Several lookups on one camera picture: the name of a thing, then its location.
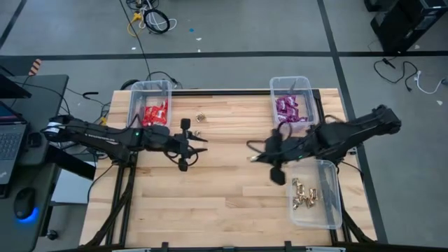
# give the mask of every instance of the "wooden table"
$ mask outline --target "wooden table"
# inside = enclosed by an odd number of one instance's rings
[[[325,114],[345,118],[337,89],[320,89]],[[115,91],[108,126],[123,128],[130,92]],[[206,121],[196,122],[198,112]],[[172,100],[171,131],[180,132],[182,118],[191,118],[191,130],[199,130],[209,151],[188,172],[161,153],[139,154],[126,247],[221,247],[331,245],[328,230],[298,227],[290,223],[285,186],[270,181],[267,164],[250,163],[255,155],[245,143],[270,135],[272,106],[269,95],[175,96]],[[355,156],[346,162],[357,166]],[[95,177],[110,166],[98,164]],[[339,183],[346,210],[365,234],[375,239],[375,230],[360,174],[339,166]],[[94,185],[87,208],[80,244],[88,242],[109,215],[117,169]],[[120,216],[114,242],[118,241]],[[343,240],[338,230],[339,240]]]

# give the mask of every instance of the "laptop keyboard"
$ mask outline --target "laptop keyboard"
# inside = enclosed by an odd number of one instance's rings
[[[21,138],[22,133],[0,133],[0,160],[15,158]]]

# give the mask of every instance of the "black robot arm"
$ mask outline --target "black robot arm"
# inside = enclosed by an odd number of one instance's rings
[[[391,109],[380,105],[370,114],[349,122],[321,122],[308,129],[304,137],[289,136],[283,140],[283,134],[280,133],[282,125],[281,123],[277,129],[273,129],[272,136],[265,140],[265,151],[252,159],[253,162],[273,165],[271,180],[279,185],[286,182],[281,170],[283,163],[314,156],[338,165],[348,150],[365,140],[373,136],[397,133],[401,121]]]
[[[170,136],[169,128],[161,125],[115,129],[85,122],[71,115],[60,115],[51,118],[48,126],[42,129],[42,133],[49,141],[72,141],[105,152],[114,163],[122,165],[130,165],[133,152],[144,150],[163,152],[171,161],[178,164],[181,171],[186,172],[190,165],[186,159],[206,151],[205,148],[192,148],[188,140],[207,140],[193,136],[188,131],[190,119],[182,119],[181,128],[181,134]]]

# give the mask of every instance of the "gray floor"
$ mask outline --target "gray floor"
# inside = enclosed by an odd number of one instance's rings
[[[329,51],[314,0],[160,1],[160,10],[179,24],[164,36],[144,32],[141,41],[147,53]],[[373,14],[365,10],[363,0],[324,3],[339,51],[381,50],[370,28]],[[18,1],[11,0],[0,3],[0,28],[6,26],[2,17],[11,16],[17,5]],[[0,55],[138,54],[138,43],[127,34],[126,25],[123,10],[115,1],[28,0]],[[447,25],[445,15],[417,41],[420,49],[412,50],[448,50]],[[388,241],[448,247],[444,236],[448,232],[448,160],[444,155],[448,87],[427,95],[410,80],[413,91],[408,92],[403,82],[392,85],[374,72],[373,64],[380,59],[344,57],[341,63],[357,116],[385,104],[403,121],[399,134],[365,144]],[[448,57],[398,58],[393,63],[400,69],[403,60],[422,70],[421,85],[427,90],[448,76]],[[151,71],[167,71],[185,88],[267,88],[270,78],[290,75],[308,77],[314,88],[339,87],[331,57],[150,59],[148,63]],[[382,65],[379,70],[390,78],[401,74]],[[108,102],[126,80],[144,79],[147,72],[142,59],[108,59],[44,61],[39,74],[68,74],[70,88],[98,91],[98,99]],[[97,117],[97,104],[70,92],[66,98],[76,117]],[[50,227],[61,231],[60,240],[41,240],[36,250],[75,247],[84,213],[82,206],[56,209]]]

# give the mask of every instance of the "clear plastic bin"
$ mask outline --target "clear plastic bin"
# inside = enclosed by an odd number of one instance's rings
[[[298,104],[299,117],[306,117],[306,122],[291,122],[294,132],[308,128],[319,122],[316,102],[309,80],[304,76],[274,77],[269,82],[271,88],[272,110],[274,114],[274,126],[281,122],[277,113],[276,100],[285,95],[297,95],[295,102]]]
[[[134,83],[131,87],[131,99],[126,125],[141,127],[141,123],[137,119],[132,123],[135,116],[139,115],[140,120],[143,120],[146,106],[160,106],[168,99],[167,123],[164,126],[169,127],[171,123],[171,94],[172,84],[168,80],[139,81]]]
[[[337,229],[342,224],[341,200],[335,165],[327,160],[303,159],[289,162],[284,169],[287,174],[288,211],[291,221],[299,226]],[[297,197],[297,186],[293,179],[304,185],[305,196],[315,188],[318,199],[308,208],[306,203],[293,209],[293,198]]]

